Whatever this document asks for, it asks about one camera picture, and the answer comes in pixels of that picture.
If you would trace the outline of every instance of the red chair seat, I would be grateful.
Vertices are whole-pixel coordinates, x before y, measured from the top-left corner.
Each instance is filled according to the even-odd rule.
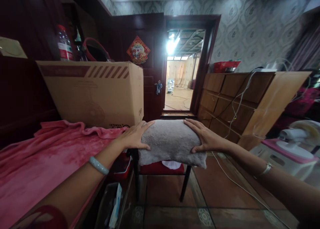
[[[178,169],[169,169],[165,165],[162,164],[161,161],[155,162],[149,165],[144,165],[140,167],[141,174],[156,174],[156,175],[166,175],[166,174],[183,174],[184,166],[181,166]]]

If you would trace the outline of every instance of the hand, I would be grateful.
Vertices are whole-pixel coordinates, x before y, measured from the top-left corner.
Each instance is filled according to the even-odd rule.
[[[124,133],[122,133],[117,139],[115,139],[114,143],[119,143],[123,149],[126,148],[141,148],[150,150],[149,145],[141,143],[141,137],[143,133],[152,125],[154,121],[150,121],[146,123],[145,121],[141,121],[138,124],[132,126]]]
[[[199,121],[186,119],[183,122],[197,133],[202,143],[200,146],[192,148],[192,153],[201,151],[227,152],[234,146],[233,142],[218,136]]]

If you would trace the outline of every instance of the brown wooden cabinet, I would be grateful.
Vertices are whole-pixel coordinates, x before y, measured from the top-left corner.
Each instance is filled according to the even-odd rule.
[[[250,150],[265,138],[309,74],[257,72],[252,76],[241,105],[239,95],[246,88],[250,75],[207,74],[198,119],[219,136]],[[237,117],[230,126],[237,110]]]

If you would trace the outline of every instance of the brown cardboard box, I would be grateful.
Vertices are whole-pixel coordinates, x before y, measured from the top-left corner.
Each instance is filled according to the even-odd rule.
[[[133,126],[143,118],[143,70],[131,62],[37,61],[62,119]]]

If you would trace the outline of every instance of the silver bracelet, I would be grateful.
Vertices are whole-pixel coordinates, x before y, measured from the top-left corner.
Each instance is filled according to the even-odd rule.
[[[90,157],[89,160],[90,164],[97,169],[101,174],[103,175],[108,175],[109,170],[106,169],[101,163],[99,163],[99,161],[97,159],[95,159],[94,157]]]
[[[253,177],[255,179],[257,179],[258,177],[261,177],[262,175],[267,174],[270,171],[271,168],[272,168],[272,164],[268,162],[266,169],[261,174],[259,174],[258,176],[253,176]]]

